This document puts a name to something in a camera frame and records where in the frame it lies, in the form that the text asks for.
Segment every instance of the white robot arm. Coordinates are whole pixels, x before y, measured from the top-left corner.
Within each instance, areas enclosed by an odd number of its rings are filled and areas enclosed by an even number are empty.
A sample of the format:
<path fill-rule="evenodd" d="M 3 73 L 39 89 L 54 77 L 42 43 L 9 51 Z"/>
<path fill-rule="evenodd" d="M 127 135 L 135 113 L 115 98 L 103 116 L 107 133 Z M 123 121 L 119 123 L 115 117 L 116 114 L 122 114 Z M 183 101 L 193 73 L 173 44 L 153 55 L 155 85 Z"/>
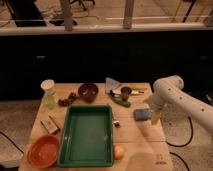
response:
<path fill-rule="evenodd" d="M 160 118 L 159 112 L 169 102 L 182 108 L 189 116 L 213 134 L 213 107 L 182 91 L 183 80 L 179 76 L 161 78 L 153 85 L 154 93 L 147 102 L 153 110 L 151 120 Z"/>

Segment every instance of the bowl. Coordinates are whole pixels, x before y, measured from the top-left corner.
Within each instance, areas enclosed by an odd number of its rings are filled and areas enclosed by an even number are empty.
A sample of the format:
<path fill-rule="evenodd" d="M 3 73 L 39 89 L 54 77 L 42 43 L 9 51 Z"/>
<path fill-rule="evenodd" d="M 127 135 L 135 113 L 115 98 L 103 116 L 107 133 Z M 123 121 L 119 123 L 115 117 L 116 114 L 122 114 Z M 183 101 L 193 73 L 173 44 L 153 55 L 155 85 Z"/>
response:
<path fill-rule="evenodd" d="M 27 153 L 27 160 L 34 168 L 50 167 L 57 160 L 59 140 L 53 135 L 38 138 Z"/>
<path fill-rule="evenodd" d="M 84 83 L 78 89 L 78 95 L 84 101 L 91 103 L 98 94 L 98 87 L 93 83 Z"/>

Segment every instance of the floor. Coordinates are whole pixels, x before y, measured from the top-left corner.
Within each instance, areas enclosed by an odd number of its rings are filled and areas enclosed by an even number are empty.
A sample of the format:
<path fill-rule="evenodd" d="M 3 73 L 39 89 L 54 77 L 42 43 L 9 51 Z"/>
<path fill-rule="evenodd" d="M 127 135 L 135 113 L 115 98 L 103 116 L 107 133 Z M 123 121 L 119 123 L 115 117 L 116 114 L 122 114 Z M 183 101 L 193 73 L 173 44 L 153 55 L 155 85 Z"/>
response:
<path fill-rule="evenodd" d="M 123 23 L 125 0 L 96 0 L 95 2 L 96 4 L 93 6 L 91 2 L 86 1 L 86 11 L 78 3 L 71 5 L 73 18 L 78 25 L 120 25 Z M 56 16 L 61 18 L 59 0 L 37 0 L 35 4 L 48 27 L 54 27 L 50 20 Z M 191 0 L 135 0 L 133 24 L 182 22 L 190 5 Z M 203 21 L 212 8 L 212 0 L 197 0 L 186 22 Z M 6 5 L 0 3 L 0 28 L 4 27 L 16 27 L 16 25 L 11 20 Z"/>
<path fill-rule="evenodd" d="M 29 138 L 39 105 L 40 100 L 0 102 L 0 130 L 13 139 L 22 150 L 24 150 L 27 139 Z M 180 108 L 172 104 L 168 104 L 164 108 L 161 122 L 169 143 L 184 144 L 189 140 L 191 129 L 187 116 Z M 194 136 L 191 143 L 181 148 L 168 146 L 169 150 L 181 156 L 191 171 L 212 171 L 213 136 L 210 136 L 194 120 L 192 120 L 192 124 Z M 3 161 L 0 164 L 8 164 L 5 162 L 8 159 L 17 162 L 21 159 L 22 154 L 2 135 L 0 135 L 0 142 L 2 144 L 0 146 L 0 161 Z M 174 164 L 174 171 L 186 170 L 179 158 L 174 155 L 171 155 L 171 157 Z M 17 171 L 18 168 L 5 170 Z"/>

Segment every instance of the green plastic tray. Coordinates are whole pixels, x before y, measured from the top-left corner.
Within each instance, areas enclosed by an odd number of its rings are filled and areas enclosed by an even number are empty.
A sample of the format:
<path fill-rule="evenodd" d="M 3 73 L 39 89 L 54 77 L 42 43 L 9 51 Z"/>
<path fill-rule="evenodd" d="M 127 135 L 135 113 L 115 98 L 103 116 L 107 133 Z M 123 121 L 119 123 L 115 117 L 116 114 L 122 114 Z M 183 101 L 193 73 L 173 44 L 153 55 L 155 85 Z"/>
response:
<path fill-rule="evenodd" d="M 71 106 L 67 110 L 57 165 L 107 167 L 113 165 L 110 106 Z"/>

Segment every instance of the desk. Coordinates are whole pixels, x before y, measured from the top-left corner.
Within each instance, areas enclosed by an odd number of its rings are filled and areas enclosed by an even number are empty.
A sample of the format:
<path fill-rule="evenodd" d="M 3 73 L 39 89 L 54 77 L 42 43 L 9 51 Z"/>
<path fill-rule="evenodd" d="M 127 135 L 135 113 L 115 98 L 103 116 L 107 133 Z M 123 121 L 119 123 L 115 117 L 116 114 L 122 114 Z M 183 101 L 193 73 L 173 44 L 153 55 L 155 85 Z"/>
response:
<path fill-rule="evenodd" d="M 114 117 L 120 121 L 120 128 L 113 128 L 113 142 L 124 148 L 125 156 L 122 160 L 114 162 L 112 167 L 99 168 L 59 168 L 56 165 L 45 171 L 168 171 L 173 169 L 172 161 L 165 143 L 165 136 L 159 122 L 151 126 L 150 121 L 135 122 L 133 118 L 134 109 L 148 107 L 143 100 L 151 95 L 148 83 L 126 83 L 124 85 L 137 88 L 146 88 L 143 95 L 130 96 L 130 108 L 125 108 L 111 101 L 105 94 L 105 84 L 97 84 L 99 93 L 92 104 L 109 104 L 112 107 Z M 67 98 L 70 92 L 77 92 L 80 84 L 56 84 L 55 99 Z M 76 100 L 74 104 L 85 104 L 82 100 Z M 57 124 L 63 128 L 66 115 L 66 107 L 55 107 L 48 110 L 43 104 L 40 105 L 32 132 L 25 148 L 25 153 L 20 163 L 19 171 L 38 171 L 28 163 L 26 154 L 30 145 L 40 136 L 47 134 L 40 124 L 40 119 L 45 115 L 52 116 Z"/>

